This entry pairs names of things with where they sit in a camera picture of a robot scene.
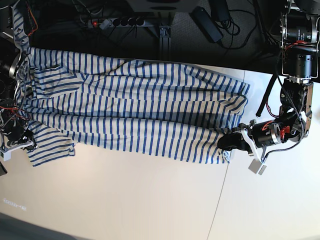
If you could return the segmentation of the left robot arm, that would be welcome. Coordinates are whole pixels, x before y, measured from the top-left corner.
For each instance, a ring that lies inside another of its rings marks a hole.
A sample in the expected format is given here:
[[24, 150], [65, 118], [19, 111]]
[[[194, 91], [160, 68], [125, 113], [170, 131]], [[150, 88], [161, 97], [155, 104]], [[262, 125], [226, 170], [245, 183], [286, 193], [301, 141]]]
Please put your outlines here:
[[278, 114], [272, 120], [240, 123], [217, 143], [218, 148], [238, 149], [264, 163], [267, 147], [292, 141], [297, 146], [310, 131], [312, 120], [313, 81], [320, 77], [320, 2], [318, 0], [286, 0], [281, 11], [280, 48], [275, 72], [256, 112], [271, 109], [268, 99], [275, 82], [279, 82]]

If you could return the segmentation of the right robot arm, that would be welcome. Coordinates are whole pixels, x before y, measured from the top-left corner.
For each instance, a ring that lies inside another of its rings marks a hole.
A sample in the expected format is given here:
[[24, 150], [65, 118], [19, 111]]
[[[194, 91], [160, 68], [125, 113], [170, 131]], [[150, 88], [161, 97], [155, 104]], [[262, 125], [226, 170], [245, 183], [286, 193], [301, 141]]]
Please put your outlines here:
[[26, 0], [0, 2], [0, 155], [10, 158], [18, 149], [37, 145], [29, 130], [30, 115], [25, 110], [30, 79], [29, 36], [34, 30], [30, 4]]

